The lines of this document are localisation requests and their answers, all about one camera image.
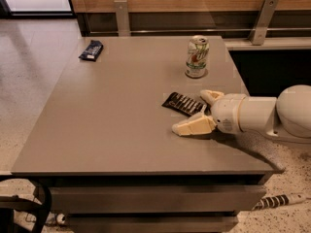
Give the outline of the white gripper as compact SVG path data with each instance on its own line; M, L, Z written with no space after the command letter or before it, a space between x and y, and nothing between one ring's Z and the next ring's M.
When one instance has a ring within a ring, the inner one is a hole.
M200 97L211 106L211 115L206 116L207 106L178 123L172 125L172 132L179 136L204 135L212 133L216 127L223 133L238 134L241 132L239 125L239 109L246 94L227 94L220 91L204 89Z

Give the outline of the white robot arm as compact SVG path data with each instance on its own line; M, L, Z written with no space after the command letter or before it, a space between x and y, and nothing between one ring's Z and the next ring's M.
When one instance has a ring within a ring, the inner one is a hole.
M224 94L201 90L210 106L210 115L199 112L172 126L179 136L210 134L215 129L226 134L257 132L284 143L311 142L311 86L294 85L278 97L254 97L242 93Z

